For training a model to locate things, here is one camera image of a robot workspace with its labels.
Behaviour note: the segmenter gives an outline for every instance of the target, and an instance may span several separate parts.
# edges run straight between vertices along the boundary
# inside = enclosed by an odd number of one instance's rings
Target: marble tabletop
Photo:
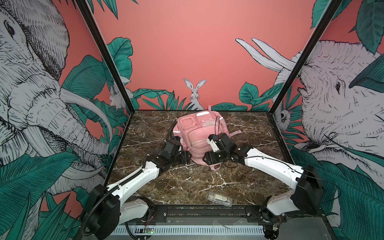
[[[190,114],[183,111],[136,111],[127,131],[122,148],[113,166],[109,183],[116,182],[142,164],[146,154],[157,152],[174,120]],[[280,147],[265,113],[222,112],[229,132],[241,130],[232,139],[247,142],[260,151],[283,160]],[[145,196],[156,204],[212,204],[206,199],[208,192],[219,193],[233,199],[233,204],[262,204],[269,195],[289,190],[276,178],[232,162],[226,162],[214,172],[194,162],[174,166],[157,179],[139,189],[131,199]]]

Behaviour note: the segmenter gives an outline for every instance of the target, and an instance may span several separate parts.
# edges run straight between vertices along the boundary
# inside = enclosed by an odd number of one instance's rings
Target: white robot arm
[[[207,152],[204,161],[211,165],[223,161],[234,161],[261,170],[288,185],[291,190],[271,197],[266,204],[265,219],[282,213],[301,210],[314,214],[324,195],[316,169],[302,168],[273,158],[246,143],[236,145],[221,133],[210,135],[207,142],[213,151]],[[146,158],[143,166],[125,178],[104,187],[96,186],[90,194],[80,216],[83,235],[93,233],[98,239],[106,238],[117,225],[135,218],[152,216],[148,211],[153,205],[146,198],[133,202],[126,200],[143,185],[157,178],[171,166],[187,164],[191,155],[181,151],[181,144],[175,139],[167,141],[158,153]]]

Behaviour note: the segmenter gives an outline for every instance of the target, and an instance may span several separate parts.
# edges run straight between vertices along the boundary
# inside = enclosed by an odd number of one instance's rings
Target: plastic case
[[[209,192],[207,193],[207,199],[217,204],[221,204],[227,207],[232,207],[232,198],[221,195],[221,194]]]

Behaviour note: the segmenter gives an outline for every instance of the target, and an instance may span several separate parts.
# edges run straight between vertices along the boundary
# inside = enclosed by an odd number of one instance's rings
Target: pink backpack
[[[204,154],[212,151],[211,146],[207,143],[207,138],[211,134],[219,134],[224,132],[229,137],[241,133],[240,130],[229,133],[227,125],[216,111],[211,111],[210,107],[207,111],[192,113],[178,118],[177,125],[173,128],[173,135],[181,138],[183,150],[192,154],[192,160],[200,165],[207,164],[203,161]],[[213,171],[220,168],[220,163],[209,165]]]

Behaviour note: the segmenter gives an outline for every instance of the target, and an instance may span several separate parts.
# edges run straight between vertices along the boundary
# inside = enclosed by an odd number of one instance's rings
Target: elephant ear
[[[17,21],[46,70],[58,80],[70,43],[64,20],[52,0],[0,0]]]

